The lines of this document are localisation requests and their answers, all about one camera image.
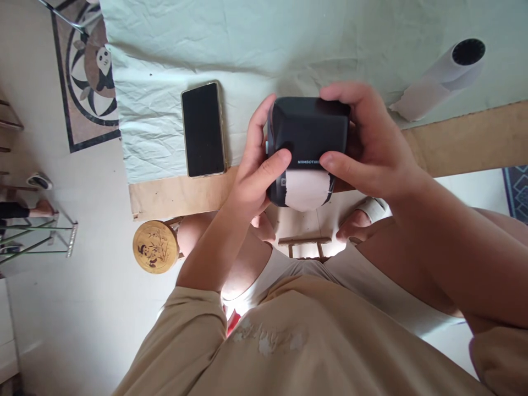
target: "black phone screen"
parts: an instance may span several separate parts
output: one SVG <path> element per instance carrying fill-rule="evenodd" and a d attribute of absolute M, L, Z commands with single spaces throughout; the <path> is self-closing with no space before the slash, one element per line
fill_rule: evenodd
<path fill-rule="evenodd" d="M 183 92 L 181 107 L 189 177 L 224 172 L 218 85 L 211 83 Z"/>

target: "label paper roll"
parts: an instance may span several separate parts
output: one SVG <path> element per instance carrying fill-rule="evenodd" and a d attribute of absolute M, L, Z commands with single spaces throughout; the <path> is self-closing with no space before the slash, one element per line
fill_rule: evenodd
<path fill-rule="evenodd" d="M 482 72 L 485 51 L 484 43 L 476 38 L 455 44 L 389 109 L 407 121 L 422 119 L 435 106 L 475 82 Z"/>
<path fill-rule="evenodd" d="M 317 209 L 328 198 L 330 175 L 326 170 L 286 169 L 284 203 L 299 212 Z"/>

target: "white cylindrical object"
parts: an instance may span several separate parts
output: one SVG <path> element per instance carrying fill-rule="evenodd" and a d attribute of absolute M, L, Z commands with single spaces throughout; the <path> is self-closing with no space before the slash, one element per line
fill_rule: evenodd
<path fill-rule="evenodd" d="M 484 43 L 468 38 L 451 47 L 389 108 L 408 121 L 422 119 L 435 106 L 475 82 L 482 72 Z"/>

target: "round wooden stool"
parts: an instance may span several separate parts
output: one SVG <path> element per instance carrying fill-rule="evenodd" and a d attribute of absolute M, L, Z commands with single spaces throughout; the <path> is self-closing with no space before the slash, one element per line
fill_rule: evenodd
<path fill-rule="evenodd" d="M 176 232 L 171 227 L 183 217 L 162 222 L 150 220 L 139 226 L 134 234 L 132 248 L 137 263 L 145 271 L 160 274 L 167 272 L 180 256 Z"/>

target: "gold phone case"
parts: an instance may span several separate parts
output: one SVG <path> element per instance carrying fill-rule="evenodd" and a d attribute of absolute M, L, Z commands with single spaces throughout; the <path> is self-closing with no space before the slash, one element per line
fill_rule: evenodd
<path fill-rule="evenodd" d="M 221 171 L 221 172 L 218 172 L 218 173 L 210 173 L 210 174 L 206 174 L 206 175 L 200 175 L 200 176 L 189 176 L 189 166 L 188 166 L 188 158 L 187 158 L 187 139 L 185 138 L 185 113 L 183 111 L 183 94 L 186 93 L 186 92 L 189 92 L 189 91 L 193 91 L 197 88 L 200 88 L 200 87 L 203 87 L 203 86 L 206 86 L 206 85 L 209 85 L 209 84 L 216 84 L 216 92 L 217 92 L 217 100 L 218 100 L 218 116 L 220 117 L 220 140 L 222 142 L 222 158 L 224 160 L 224 170 Z M 181 95 L 180 95 L 180 103 L 181 103 L 181 119 L 183 121 L 183 138 L 184 138 L 184 142 L 185 142 L 185 161 L 187 163 L 187 177 L 191 178 L 191 179 L 197 179 L 197 178 L 202 178 L 202 177 L 209 177 L 209 176 L 216 176 L 216 175 L 219 175 L 219 174 L 223 174 L 225 172 L 227 172 L 227 158 L 226 158 L 226 143 L 225 143 L 225 136 L 224 136 L 224 120 L 223 120 L 223 114 L 222 114 L 222 104 L 220 102 L 220 91 L 221 91 L 222 87 L 220 85 L 220 82 L 217 81 L 217 80 L 213 80 L 213 81 L 209 81 L 209 82 L 206 82 L 205 84 L 201 84 L 201 85 L 198 85 L 198 86 L 195 86 L 195 87 L 192 87 L 188 90 L 185 90 L 185 91 L 182 91 Z"/>

